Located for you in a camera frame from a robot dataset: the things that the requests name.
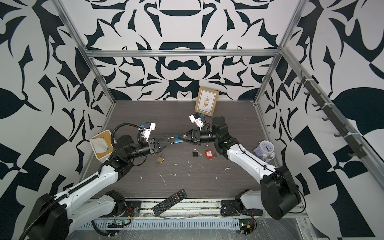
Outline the blue padlock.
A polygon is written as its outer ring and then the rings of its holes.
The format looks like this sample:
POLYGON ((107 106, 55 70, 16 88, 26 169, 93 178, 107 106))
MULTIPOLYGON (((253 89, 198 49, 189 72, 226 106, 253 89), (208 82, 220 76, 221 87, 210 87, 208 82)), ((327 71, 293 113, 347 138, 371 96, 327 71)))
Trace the blue padlock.
POLYGON ((179 144, 183 142, 183 140, 180 139, 179 136, 169 137, 168 140, 171 144, 179 144))

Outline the brass padlock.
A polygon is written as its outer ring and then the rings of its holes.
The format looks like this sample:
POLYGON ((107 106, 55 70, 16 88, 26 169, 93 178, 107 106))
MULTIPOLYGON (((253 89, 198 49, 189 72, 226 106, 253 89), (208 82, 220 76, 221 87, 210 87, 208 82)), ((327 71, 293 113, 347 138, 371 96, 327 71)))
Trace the brass padlock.
POLYGON ((158 157, 158 158, 157 158, 156 166, 162 164, 163 162, 164 162, 164 158, 162 158, 162 157, 158 157))

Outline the small black padlock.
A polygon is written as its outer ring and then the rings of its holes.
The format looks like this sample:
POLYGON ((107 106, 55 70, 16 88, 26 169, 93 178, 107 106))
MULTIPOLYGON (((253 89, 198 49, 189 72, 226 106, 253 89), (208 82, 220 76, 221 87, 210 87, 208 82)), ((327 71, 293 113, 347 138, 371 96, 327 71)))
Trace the small black padlock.
POLYGON ((198 157, 199 156, 199 153, 198 153, 197 149, 193 149, 192 154, 193 154, 193 157, 198 157))

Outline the red padlock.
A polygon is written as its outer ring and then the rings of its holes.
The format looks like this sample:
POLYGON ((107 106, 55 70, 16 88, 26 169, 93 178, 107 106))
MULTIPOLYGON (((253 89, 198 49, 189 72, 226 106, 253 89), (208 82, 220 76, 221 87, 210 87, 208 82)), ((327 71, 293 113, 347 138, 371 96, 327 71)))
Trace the red padlock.
POLYGON ((211 150, 211 147, 209 145, 205 145, 205 154, 206 154, 206 158, 208 160, 214 158, 213 151, 211 150))

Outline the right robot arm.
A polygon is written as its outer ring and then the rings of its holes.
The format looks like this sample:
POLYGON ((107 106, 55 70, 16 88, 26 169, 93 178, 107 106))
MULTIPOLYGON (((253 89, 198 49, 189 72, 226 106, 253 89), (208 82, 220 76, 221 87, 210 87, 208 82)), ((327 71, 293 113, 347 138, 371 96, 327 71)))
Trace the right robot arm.
POLYGON ((264 209, 275 220, 280 220, 302 202, 302 194, 294 183, 291 172, 282 166, 277 168, 266 163, 246 148, 228 130, 223 117, 212 120, 211 130, 192 129, 175 136, 175 142, 201 145, 214 143, 216 151, 231 162, 239 165, 250 174, 260 185, 261 193, 254 194, 251 190, 240 194, 240 203, 245 209, 264 209))

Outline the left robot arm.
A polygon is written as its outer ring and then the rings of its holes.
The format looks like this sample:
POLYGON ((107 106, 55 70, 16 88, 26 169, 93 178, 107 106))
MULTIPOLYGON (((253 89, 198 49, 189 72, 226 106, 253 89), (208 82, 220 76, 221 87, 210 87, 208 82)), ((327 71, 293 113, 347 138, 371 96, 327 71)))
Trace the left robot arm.
POLYGON ((56 195, 44 194, 37 199, 19 237, 24 240, 64 240, 73 231, 96 218, 114 213, 120 215, 125 198, 116 191, 97 200, 88 200, 95 194, 121 180, 133 167, 134 160, 157 154, 172 144, 170 139, 152 138, 135 143, 131 136, 117 140, 115 133, 129 123, 118 125, 111 132, 113 151, 97 172, 56 195))

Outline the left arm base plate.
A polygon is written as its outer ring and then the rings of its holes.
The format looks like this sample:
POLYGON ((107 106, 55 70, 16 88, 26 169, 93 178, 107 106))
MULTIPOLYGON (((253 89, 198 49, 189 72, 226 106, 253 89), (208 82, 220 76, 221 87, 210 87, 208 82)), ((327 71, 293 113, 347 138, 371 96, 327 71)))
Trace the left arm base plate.
POLYGON ((141 212, 141 201, 125 201, 124 214, 122 217, 138 217, 141 212))

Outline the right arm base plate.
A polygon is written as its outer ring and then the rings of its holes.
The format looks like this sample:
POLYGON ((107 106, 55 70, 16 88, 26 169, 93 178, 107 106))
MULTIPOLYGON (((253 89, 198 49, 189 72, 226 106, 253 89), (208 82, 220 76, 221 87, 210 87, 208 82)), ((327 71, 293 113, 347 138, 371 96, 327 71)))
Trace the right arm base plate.
POLYGON ((264 213, 260 209, 246 209, 244 205, 237 200, 222 200, 220 214, 223 217, 229 216, 254 216, 259 217, 264 213))

